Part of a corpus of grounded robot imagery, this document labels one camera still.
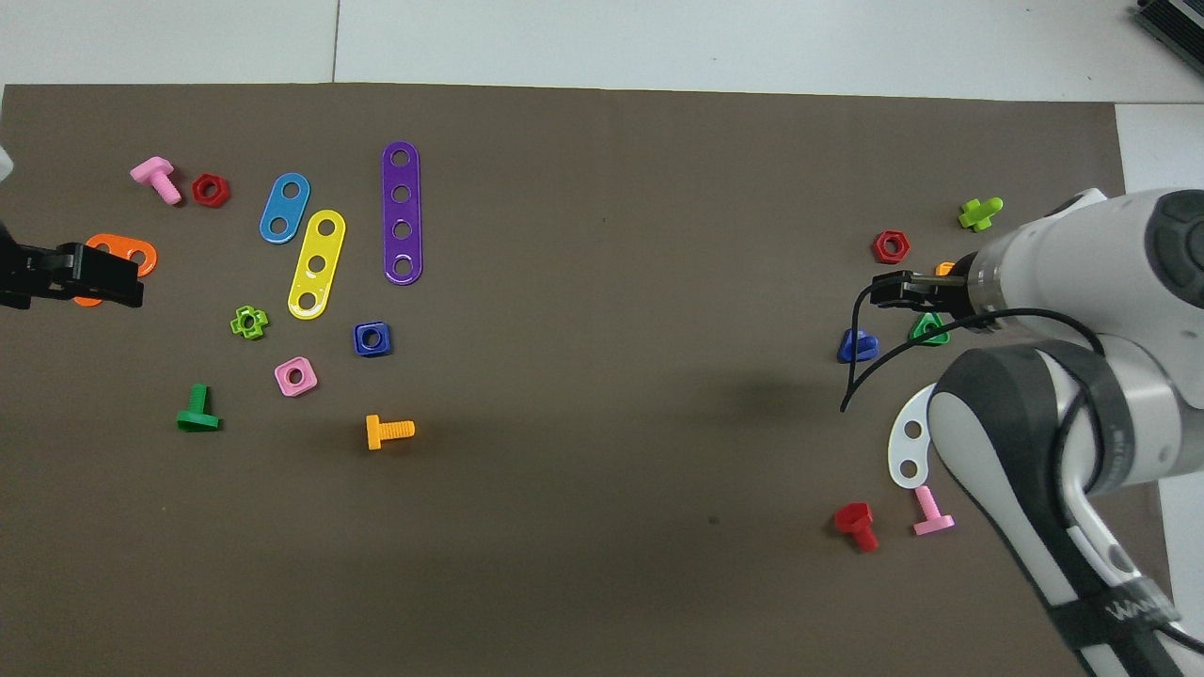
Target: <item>yellow strip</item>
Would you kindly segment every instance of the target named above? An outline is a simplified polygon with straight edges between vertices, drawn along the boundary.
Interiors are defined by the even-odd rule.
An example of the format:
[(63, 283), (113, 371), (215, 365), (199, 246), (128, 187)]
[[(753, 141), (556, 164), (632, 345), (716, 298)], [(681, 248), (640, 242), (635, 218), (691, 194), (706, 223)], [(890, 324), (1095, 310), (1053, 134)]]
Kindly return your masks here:
[[(323, 235), (318, 229), (323, 222), (334, 224), (334, 232)], [(305, 240), (301, 242), (301, 255), (297, 257), (297, 270), (293, 273), (293, 290), (289, 292), (289, 312), (293, 317), (313, 319), (326, 310), (346, 232), (347, 222), (335, 210), (321, 210), (309, 217), (309, 223), (305, 226)], [(305, 294), (313, 295), (313, 307), (301, 307), (301, 296)]]

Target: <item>orange strip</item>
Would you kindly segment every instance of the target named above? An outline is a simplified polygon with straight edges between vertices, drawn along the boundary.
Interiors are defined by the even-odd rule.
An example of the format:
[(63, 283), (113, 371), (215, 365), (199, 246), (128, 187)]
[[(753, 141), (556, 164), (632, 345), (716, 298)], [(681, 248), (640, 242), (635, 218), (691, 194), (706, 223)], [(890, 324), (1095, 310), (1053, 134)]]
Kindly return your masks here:
[[(134, 254), (142, 252), (146, 257), (141, 264), (138, 264), (138, 277), (150, 275), (154, 266), (159, 263), (159, 252), (155, 251), (154, 245), (149, 242), (143, 242), (142, 240), (135, 240), (132, 237), (125, 237), (124, 235), (113, 235), (112, 232), (100, 232), (93, 235), (88, 239), (84, 245), (89, 247), (99, 248), (101, 245), (108, 247), (108, 253), (114, 257), (120, 257), (125, 260), (134, 259)], [(76, 296), (75, 302), (84, 307), (99, 306), (100, 299), (85, 299), (82, 296)]]

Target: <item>green bolt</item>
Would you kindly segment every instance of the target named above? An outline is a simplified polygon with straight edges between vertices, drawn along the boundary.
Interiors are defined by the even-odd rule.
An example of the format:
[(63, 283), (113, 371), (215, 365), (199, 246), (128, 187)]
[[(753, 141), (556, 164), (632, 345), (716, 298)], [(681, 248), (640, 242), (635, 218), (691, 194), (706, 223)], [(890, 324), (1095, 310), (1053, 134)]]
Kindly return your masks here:
[[(911, 331), (910, 334), (908, 334), (907, 337), (919, 338), (920, 336), (932, 331), (933, 329), (939, 329), (944, 325), (945, 324), (940, 322), (940, 317), (937, 316), (937, 313), (923, 313), (922, 316), (920, 316), (920, 320), (915, 323), (915, 326), (911, 328)], [(945, 334), (938, 334), (937, 336), (933, 336), (932, 338), (928, 338), (927, 341), (920, 345), (944, 346), (948, 342), (949, 342), (949, 332), (946, 331)]]
[(203, 383), (193, 385), (188, 394), (188, 410), (176, 414), (176, 426), (188, 432), (205, 430), (217, 430), (222, 419), (205, 413), (205, 399), (209, 394), (209, 387)]
[(999, 198), (991, 198), (986, 202), (970, 200), (962, 205), (962, 216), (957, 217), (957, 220), (962, 223), (962, 228), (973, 228), (974, 232), (982, 232), (991, 228), (991, 217), (1002, 208), (1003, 200)]

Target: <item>red hex nut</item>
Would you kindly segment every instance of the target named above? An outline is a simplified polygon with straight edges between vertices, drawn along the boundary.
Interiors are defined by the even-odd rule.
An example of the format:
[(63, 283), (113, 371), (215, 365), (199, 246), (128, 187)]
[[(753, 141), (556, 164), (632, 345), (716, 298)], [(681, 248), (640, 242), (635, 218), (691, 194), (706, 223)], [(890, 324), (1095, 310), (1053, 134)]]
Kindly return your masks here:
[(874, 258), (880, 264), (901, 264), (911, 251), (911, 243), (902, 230), (884, 230), (874, 240)]
[(230, 199), (230, 183), (216, 173), (202, 173), (193, 182), (193, 200), (206, 207), (220, 207)]

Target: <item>pink bolt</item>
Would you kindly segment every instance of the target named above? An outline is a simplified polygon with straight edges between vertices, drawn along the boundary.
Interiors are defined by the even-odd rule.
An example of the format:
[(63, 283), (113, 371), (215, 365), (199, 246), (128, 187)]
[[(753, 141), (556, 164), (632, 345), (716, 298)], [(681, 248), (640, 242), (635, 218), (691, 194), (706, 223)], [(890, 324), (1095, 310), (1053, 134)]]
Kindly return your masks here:
[(921, 484), (915, 488), (915, 498), (920, 501), (920, 507), (923, 508), (925, 517), (923, 522), (913, 526), (916, 536), (923, 536), (925, 534), (949, 529), (954, 525), (952, 517), (940, 514), (940, 508), (937, 507), (937, 501), (932, 499), (932, 490), (928, 489), (927, 484)]
[(171, 163), (155, 155), (149, 160), (142, 163), (141, 165), (130, 170), (130, 176), (134, 181), (137, 181), (142, 186), (150, 186), (155, 189), (155, 193), (163, 198), (164, 202), (169, 205), (175, 205), (179, 202), (179, 190), (171, 183), (167, 175), (176, 171), (176, 167), (171, 166)]

